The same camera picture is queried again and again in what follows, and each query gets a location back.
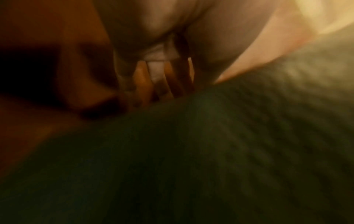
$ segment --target textured surface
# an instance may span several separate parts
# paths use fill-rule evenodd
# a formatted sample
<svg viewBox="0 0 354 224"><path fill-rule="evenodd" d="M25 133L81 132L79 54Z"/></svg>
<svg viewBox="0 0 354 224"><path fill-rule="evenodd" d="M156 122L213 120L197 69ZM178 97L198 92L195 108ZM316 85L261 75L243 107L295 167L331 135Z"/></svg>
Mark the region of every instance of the textured surface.
<svg viewBox="0 0 354 224"><path fill-rule="evenodd" d="M190 98L53 139L5 223L353 223L354 26Z"/></svg>

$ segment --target green blanket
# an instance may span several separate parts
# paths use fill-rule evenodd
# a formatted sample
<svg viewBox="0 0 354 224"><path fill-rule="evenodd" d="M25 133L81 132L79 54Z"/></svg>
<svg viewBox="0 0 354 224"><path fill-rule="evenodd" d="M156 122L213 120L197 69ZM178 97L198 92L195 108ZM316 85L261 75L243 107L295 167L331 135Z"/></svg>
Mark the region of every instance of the green blanket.
<svg viewBox="0 0 354 224"><path fill-rule="evenodd" d="M0 223L354 223L354 26L193 96L51 139Z"/></svg>

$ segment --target dark green textured fabric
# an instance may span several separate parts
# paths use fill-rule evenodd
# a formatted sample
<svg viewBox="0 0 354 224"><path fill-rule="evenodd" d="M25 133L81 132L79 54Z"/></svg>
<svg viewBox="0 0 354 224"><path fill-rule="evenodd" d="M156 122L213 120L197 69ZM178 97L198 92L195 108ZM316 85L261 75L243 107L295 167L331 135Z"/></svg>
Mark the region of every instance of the dark green textured fabric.
<svg viewBox="0 0 354 224"><path fill-rule="evenodd" d="M52 139L0 223L354 223L354 26L191 97Z"/></svg>

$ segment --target bare skin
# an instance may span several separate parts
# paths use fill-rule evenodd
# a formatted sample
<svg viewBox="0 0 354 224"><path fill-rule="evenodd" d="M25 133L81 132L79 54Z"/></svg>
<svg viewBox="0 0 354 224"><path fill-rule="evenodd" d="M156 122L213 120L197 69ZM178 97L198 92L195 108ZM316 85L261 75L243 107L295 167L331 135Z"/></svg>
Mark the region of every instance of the bare skin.
<svg viewBox="0 0 354 224"><path fill-rule="evenodd" d="M138 61L146 61L161 100L173 98L165 61L171 62L185 93L203 89L252 44L277 5L277 0L93 1L115 48L120 88L135 107L141 104L133 81Z"/></svg>

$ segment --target brown surface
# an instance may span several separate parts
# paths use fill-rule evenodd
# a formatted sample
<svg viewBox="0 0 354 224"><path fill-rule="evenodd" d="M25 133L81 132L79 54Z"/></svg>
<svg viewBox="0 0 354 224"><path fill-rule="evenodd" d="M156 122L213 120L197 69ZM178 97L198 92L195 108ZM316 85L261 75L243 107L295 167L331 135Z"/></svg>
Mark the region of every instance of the brown surface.
<svg viewBox="0 0 354 224"><path fill-rule="evenodd" d="M75 112L117 96L112 47L90 0L8 2L0 8L0 176L53 133L84 124ZM283 9L284 15L292 13L291 7ZM249 51L239 62L242 66L232 67L226 77L272 60L309 38L298 18L284 22L284 15L273 19L259 38L256 46L262 52ZM279 36L282 45L277 45ZM166 72L179 96L171 69ZM154 96L144 63L136 73L148 105ZM123 113L122 96L116 102L114 108L103 109Z"/></svg>

